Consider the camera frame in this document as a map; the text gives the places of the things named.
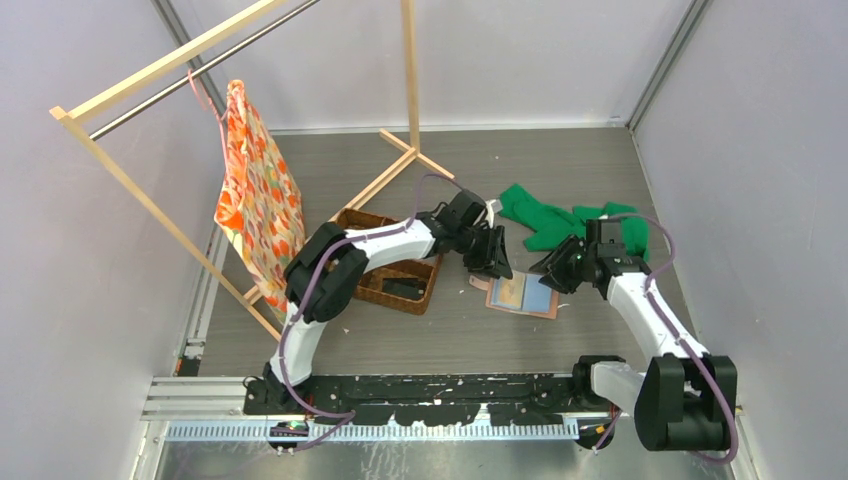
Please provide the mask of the orange credit card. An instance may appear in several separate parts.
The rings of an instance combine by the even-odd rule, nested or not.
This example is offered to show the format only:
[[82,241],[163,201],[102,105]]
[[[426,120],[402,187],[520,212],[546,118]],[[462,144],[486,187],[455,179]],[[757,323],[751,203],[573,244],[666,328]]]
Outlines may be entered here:
[[493,289],[492,304],[521,310],[523,306],[526,276],[515,274],[512,279],[500,278]]

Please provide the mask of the tan leather card holder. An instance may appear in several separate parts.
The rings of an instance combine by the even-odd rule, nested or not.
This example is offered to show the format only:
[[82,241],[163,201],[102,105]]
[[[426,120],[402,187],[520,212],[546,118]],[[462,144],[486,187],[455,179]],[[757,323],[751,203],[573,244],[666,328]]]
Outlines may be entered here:
[[559,293],[543,285],[538,274],[514,272],[512,279],[469,277],[469,284],[486,293],[485,306],[515,315],[555,319]]

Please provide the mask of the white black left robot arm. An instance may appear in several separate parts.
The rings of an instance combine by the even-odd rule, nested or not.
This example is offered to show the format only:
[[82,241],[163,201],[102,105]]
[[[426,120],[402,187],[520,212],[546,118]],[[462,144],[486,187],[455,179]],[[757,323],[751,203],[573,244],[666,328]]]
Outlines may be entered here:
[[472,274],[512,278],[505,230],[487,220],[486,210],[481,197],[463,189],[450,202],[398,223],[363,230],[323,224],[284,271],[284,329],[263,371],[270,403],[284,414],[305,405],[303,382],[312,374],[325,325],[347,308],[365,274],[456,252]]

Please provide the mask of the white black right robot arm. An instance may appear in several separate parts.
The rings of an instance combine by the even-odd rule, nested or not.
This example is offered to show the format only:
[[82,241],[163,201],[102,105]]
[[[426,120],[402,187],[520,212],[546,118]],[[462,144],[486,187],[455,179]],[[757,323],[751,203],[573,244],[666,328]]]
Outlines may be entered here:
[[594,287],[623,318],[647,361],[639,372],[615,356],[589,355],[574,367],[571,397],[584,410],[606,401],[633,418],[649,451],[685,451],[727,464],[739,449],[738,371],[683,326],[656,285],[657,271],[623,240],[624,215],[591,219],[531,266],[543,285],[572,294]]

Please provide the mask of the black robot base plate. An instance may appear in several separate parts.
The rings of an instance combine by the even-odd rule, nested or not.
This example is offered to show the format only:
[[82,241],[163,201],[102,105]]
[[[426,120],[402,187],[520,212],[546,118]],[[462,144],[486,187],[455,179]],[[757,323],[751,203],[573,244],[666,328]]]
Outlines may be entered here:
[[610,417],[618,409],[572,376],[555,373],[313,375],[288,391],[248,376],[247,415],[294,415],[319,425],[469,425],[486,413],[494,426],[554,425],[567,414]]

